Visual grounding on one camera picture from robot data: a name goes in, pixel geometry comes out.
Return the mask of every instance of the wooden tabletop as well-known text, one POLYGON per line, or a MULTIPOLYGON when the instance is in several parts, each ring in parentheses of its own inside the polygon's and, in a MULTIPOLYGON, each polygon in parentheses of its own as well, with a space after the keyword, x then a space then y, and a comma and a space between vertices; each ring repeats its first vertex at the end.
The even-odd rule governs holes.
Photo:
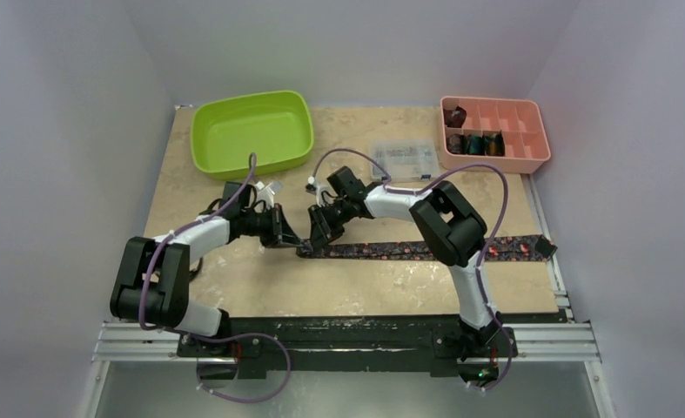
MULTIPOLYGON (((191 160, 189 133, 194 112, 191 108, 176 111, 145 236, 166 233, 195 219, 222 194, 223 182, 206 177, 191 160)), ((434 107, 312 108, 312 119, 315 144, 308 161, 259 178, 283 184, 276 202, 302 238, 309 235, 306 210, 314 203, 304 185, 325 151, 345 146, 368 152, 372 140, 440 135, 434 107)), ((342 165, 353 169, 364 183, 370 181, 370 165, 343 152, 325 161, 319 178, 342 165)), ((507 176, 509 207, 498 235, 538 233, 520 176, 507 176)), ((502 199, 499 178, 489 172, 463 172, 449 180, 492 226, 502 199)), ((336 243, 421 239, 414 224, 396 219, 355 219, 345 229, 336 243)), ((191 297, 236 317, 454 314, 459 310, 447 269, 434 261, 305 260, 293 249, 265 249, 252 237, 214 250, 204 261, 203 272, 191 283, 191 297)), ((502 312, 557 311, 544 263, 487 262, 486 266, 491 292, 502 312)))

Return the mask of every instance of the green plastic tray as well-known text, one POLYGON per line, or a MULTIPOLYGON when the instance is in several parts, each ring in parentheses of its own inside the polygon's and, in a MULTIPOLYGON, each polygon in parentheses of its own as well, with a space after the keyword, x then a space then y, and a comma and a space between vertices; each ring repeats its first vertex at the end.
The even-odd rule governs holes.
POLYGON ((251 152, 258 155, 258 175, 297 167, 313 145, 309 107, 295 91, 204 104, 191 123, 193 164, 215 179, 245 177, 251 152))

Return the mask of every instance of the white panel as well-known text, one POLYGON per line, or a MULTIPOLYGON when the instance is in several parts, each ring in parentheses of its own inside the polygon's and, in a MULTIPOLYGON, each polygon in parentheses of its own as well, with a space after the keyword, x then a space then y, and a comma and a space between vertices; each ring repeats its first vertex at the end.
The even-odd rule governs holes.
POLYGON ((0 416, 74 416, 171 114, 119 1, 0 2, 0 416))
POLYGON ((530 94, 577 319, 618 415, 685 416, 685 1, 583 1, 530 94))
POLYGON ((523 97, 578 0, 126 0, 173 98, 313 104, 523 97))

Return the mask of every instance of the robotic arm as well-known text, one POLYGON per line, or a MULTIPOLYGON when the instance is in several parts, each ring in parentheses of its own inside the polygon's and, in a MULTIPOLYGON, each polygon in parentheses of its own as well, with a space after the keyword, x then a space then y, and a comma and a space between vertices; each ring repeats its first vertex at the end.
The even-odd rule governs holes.
MULTIPOLYGON (((316 192, 313 179, 306 187, 316 192)), ((460 328, 470 350, 484 347, 498 332, 487 311, 475 275, 476 260, 485 245, 486 222, 450 182, 415 195, 413 189, 386 189, 381 183, 363 185, 348 167, 327 178, 337 197, 327 205, 309 208, 311 246, 316 250, 339 238, 343 225, 353 218, 394 218, 410 221, 421 231, 434 257, 453 276, 460 302, 460 328)), ((490 298, 485 272, 481 271, 486 296, 490 298)), ((489 306, 496 311, 496 306, 489 306)))
MULTIPOLYGON (((240 183, 225 185, 221 205, 240 188, 240 183)), ((207 337, 231 335, 229 314, 223 309, 201 305, 188 297, 191 263, 215 248, 225 246, 242 235, 257 236, 269 248, 300 246, 301 239, 285 220, 281 205, 274 202, 280 183, 257 183, 246 187, 237 201, 222 216, 209 218, 212 209, 202 212, 196 225, 168 244, 158 259, 160 280, 151 283, 145 303, 147 322, 159 327, 207 337), (261 212, 255 206, 262 205, 261 212)), ((135 237, 127 241, 111 294, 111 313, 122 319, 137 320, 143 276, 158 244, 168 235, 153 239, 135 237)))

